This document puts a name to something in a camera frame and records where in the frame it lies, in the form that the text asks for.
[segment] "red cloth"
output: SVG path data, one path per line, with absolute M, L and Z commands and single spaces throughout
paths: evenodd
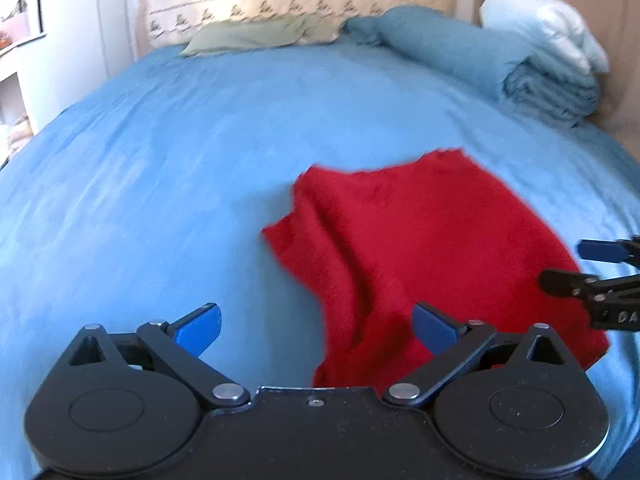
M 370 173 L 311 167 L 293 200 L 263 232 L 322 305 L 326 357 L 315 386 L 383 390 L 427 362 L 411 329 L 420 300 L 502 332 L 550 323 L 584 367 L 607 350 L 580 302 L 538 287 L 543 269 L 577 270 L 562 243 L 460 151 Z

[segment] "brown curtain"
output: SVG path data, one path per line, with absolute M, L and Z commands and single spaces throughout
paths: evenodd
M 593 119 L 640 160 L 640 0 L 564 1 L 584 16 L 611 62 Z

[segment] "metal screw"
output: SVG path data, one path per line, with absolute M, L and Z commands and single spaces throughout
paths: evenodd
M 211 393 L 220 400 L 239 400 L 244 394 L 244 388 L 240 384 L 222 383 L 214 387 Z
M 420 388 L 411 383 L 398 383 L 389 388 L 389 395 L 394 399 L 411 400 L 420 395 Z

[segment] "teal blanket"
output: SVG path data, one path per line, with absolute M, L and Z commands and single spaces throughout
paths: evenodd
M 575 126 L 598 103 L 593 74 L 581 74 L 518 34 L 476 27 L 426 7 L 350 18 L 343 31 L 356 43 L 384 44 L 552 126 Z

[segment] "blue bed sheet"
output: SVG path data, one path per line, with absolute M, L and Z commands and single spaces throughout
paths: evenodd
M 87 323 L 128 332 L 215 301 L 223 329 L 207 363 L 249 388 L 310 383 L 321 315 L 260 229 L 289 211 L 313 163 L 372 169 L 461 146 L 569 248 L 640 232 L 640 168 L 595 127 L 509 116 L 386 48 L 179 51 L 153 52 L 67 109 L 0 172 L 0 478 L 37 471 L 24 409 Z M 640 422 L 640 340 L 610 340 L 589 372 L 612 415 L 601 476 Z

